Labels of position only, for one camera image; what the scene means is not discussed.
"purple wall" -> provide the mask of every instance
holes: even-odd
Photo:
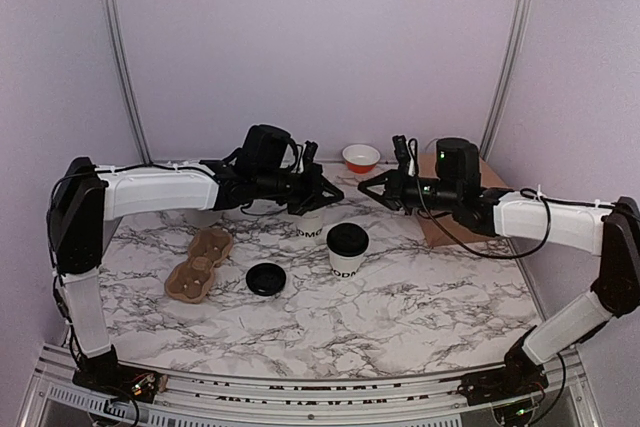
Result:
[[[42,343],[60,340],[44,215],[77,155],[137,160],[100,0],[0,0],[0,425]]]
[[[490,162],[550,196],[640,199],[640,3],[534,0]],[[588,289],[598,261],[559,247],[528,259],[549,314]],[[581,347],[607,427],[637,425],[640,312]]]
[[[319,157],[391,136],[479,141],[515,0],[118,0],[156,158],[219,157],[255,122]]]

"marble tabletop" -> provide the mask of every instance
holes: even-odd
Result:
[[[182,303],[165,295],[164,281],[198,229],[177,211],[124,218],[100,273],[119,357],[243,377],[396,377],[498,362],[539,323],[515,262],[480,259],[459,247],[430,249],[414,218],[356,190],[363,176],[341,164],[325,165],[325,175],[346,195],[326,209],[325,235],[350,221],[371,240],[350,279],[331,274],[326,245],[297,237],[286,213],[228,211],[216,225],[233,235],[231,255],[201,304]],[[508,251],[504,241],[475,248]],[[245,282],[263,261],[287,273],[274,297],[254,295]]]

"metal rail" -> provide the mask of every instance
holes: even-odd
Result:
[[[565,359],[567,385],[582,388],[586,379],[577,353],[570,351]],[[417,423],[433,427],[461,426],[453,422],[459,421],[464,412],[528,397],[469,407],[466,399],[456,393],[456,388],[463,374],[479,369],[344,380],[252,379],[155,369],[168,376],[167,390],[158,394],[153,404],[140,404],[140,425],[403,427]],[[547,392],[553,392],[561,384],[560,363],[549,362],[546,369],[550,382]],[[66,349],[45,345],[23,408],[21,426],[38,425],[36,420],[39,421],[46,400],[116,420],[133,418],[132,409],[126,405],[110,406],[106,403],[108,396],[73,385],[74,370],[73,359]]]

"black lid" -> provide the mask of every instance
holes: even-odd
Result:
[[[284,288],[287,274],[276,264],[264,263],[254,265],[247,272],[247,285],[254,294],[268,297]]]
[[[369,247],[369,236],[359,225],[345,222],[329,231],[327,247],[343,257],[356,257]]]

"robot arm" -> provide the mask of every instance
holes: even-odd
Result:
[[[289,147],[295,161],[283,167]],[[98,283],[105,221],[168,209],[227,210],[257,199],[286,204],[290,214],[302,215],[344,198],[314,163],[316,150],[307,142],[300,152],[287,132],[257,125],[243,147],[223,160],[116,168],[75,159],[56,184],[47,213],[59,282],[54,297],[78,350],[74,382],[106,393],[129,392],[132,379],[145,374],[156,380],[136,395],[149,401],[159,377],[120,365],[109,340]]]
[[[544,362],[640,305],[640,211],[633,199],[596,205],[482,188],[477,147],[454,138],[437,143],[438,177],[423,178],[404,136],[393,140],[398,169],[358,186],[382,205],[407,214],[448,212],[482,235],[544,240],[601,258],[599,277],[590,289],[519,339],[505,355],[504,368],[462,379],[459,392],[470,405],[535,391],[534,383],[546,387]],[[371,189],[375,186],[383,186],[382,193]]]

